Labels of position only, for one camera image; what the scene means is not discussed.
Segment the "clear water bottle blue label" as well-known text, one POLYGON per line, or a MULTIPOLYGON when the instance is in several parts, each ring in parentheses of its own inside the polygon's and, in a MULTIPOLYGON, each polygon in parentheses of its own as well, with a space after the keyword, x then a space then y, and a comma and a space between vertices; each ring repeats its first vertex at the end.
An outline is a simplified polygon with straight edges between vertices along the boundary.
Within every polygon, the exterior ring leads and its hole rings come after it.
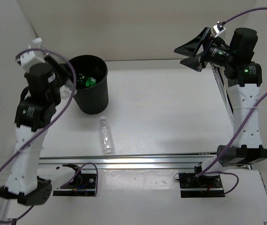
MULTIPOLYGON (((38 48, 41 48, 41 49, 44 49, 45 48, 43 47, 43 41, 41 38, 36 38, 32 41, 33 45, 35 47, 38 47, 38 48)), ((59 91, 60 91, 60 96, 62 99, 67 99, 71 96, 71 92, 72 92, 72 89, 73 89, 73 81, 72 81, 72 75, 69 74, 70 77, 64 82, 64 84, 60 87, 59 91)))

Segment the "green plastic soda bottle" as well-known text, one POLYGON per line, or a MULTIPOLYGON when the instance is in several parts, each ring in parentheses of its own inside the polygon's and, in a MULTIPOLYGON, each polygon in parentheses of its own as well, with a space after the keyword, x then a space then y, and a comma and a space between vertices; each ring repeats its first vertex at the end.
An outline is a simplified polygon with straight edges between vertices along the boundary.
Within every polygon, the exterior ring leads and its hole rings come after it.
POLYGON ((83 74, 77 75, 77 88, 78 89, 86 89, 86 88, 94 87, 95 85, 96 85, 95 78, 91 76, 83 75, 83 74))

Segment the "clear unlabelled water bottle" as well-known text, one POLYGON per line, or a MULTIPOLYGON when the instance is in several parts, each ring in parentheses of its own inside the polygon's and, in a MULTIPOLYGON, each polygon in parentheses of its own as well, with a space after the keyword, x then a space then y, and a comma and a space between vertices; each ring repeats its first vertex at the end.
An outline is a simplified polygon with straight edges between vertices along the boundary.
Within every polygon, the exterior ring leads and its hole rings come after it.
POLYGON ((111 127, 109 122, 104 116, 102 116, 99 120, 98 130, 99 130, 102 152, 104 154, 114 153, 115 147, 113 143, 111 127))

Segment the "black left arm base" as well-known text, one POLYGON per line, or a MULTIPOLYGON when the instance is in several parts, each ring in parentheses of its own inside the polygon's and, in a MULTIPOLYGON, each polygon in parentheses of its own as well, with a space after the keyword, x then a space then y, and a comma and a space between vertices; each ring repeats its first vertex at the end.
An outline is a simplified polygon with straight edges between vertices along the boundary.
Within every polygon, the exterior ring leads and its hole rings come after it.
POLYGON ((97 175, 95 173, 80 173, 71 183, 53 190, 53 196, 95 197, 97 175))

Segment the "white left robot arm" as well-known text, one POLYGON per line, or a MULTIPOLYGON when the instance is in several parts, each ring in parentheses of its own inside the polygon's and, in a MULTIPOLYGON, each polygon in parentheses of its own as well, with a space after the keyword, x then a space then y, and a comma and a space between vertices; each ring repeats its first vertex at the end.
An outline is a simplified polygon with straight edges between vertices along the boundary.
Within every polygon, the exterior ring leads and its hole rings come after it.
POLYGON ((30 48, 16 55, 25 71, 28 86, 22 91, 15 114, 16 144, 13 156, 3 165, 12 164, 0 197, 16 199, 19 204, 44 204, 54 181, 37 174, 42 145, 50 126, 69 107, 76 93, 76 73, 69 61, 64 69, 52 56, 59 54, 43 48, 30 48))

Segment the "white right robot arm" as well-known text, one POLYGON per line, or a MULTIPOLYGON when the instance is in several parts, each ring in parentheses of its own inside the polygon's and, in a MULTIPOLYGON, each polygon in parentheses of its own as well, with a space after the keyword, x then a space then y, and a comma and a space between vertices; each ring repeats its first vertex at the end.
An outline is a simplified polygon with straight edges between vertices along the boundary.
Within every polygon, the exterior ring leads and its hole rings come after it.
POLYGON ((237 28, 230 45, 213 35, 210 28, 191 41, 174 49, 186 56, 180 64, 201 72, 208 63, 218 72, 223 68, 228 80, 228 100, 233 113, 233 137, 227 145, 219 145, 216 157, 201 163, 194 183, 203 188, 211 182, 210 174, 222 172, 228 166, 252 165, 267 159, 267 148, 260 137, 259 114, 262 69, 252 61, 258 41, 257 31, 237 28))

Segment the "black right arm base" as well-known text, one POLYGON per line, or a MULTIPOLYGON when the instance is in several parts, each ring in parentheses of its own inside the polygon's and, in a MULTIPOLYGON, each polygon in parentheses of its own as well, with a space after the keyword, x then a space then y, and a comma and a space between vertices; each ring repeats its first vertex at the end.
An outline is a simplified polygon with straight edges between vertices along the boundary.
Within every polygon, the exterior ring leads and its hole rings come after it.
POLYGON ((181 198, 225 197, 220 175, 196 178, 194 173, 181 172, 173 178, 179 182, 181 198))

